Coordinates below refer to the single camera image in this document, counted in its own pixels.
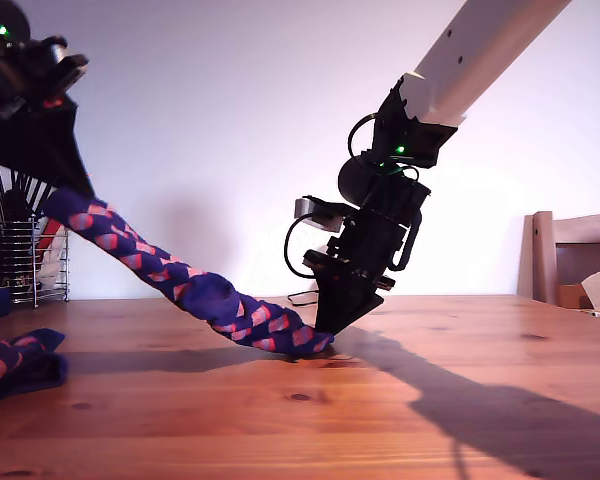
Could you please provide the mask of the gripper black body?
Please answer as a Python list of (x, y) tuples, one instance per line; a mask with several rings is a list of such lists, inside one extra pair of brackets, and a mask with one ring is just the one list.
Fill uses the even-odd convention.
[(331, 234), (325, 251), (305, 252), (302, 264), (311, 270), (308, 278), (316, 282), (316, 270), (333, 268), (368, 279), (375, 291), (390, 291), (395, 280), (387, 274), (400, 272), (409, 263), (422, 214), (418, 207), (400, 214), (372, 208), (304, 207), (302, 221)]

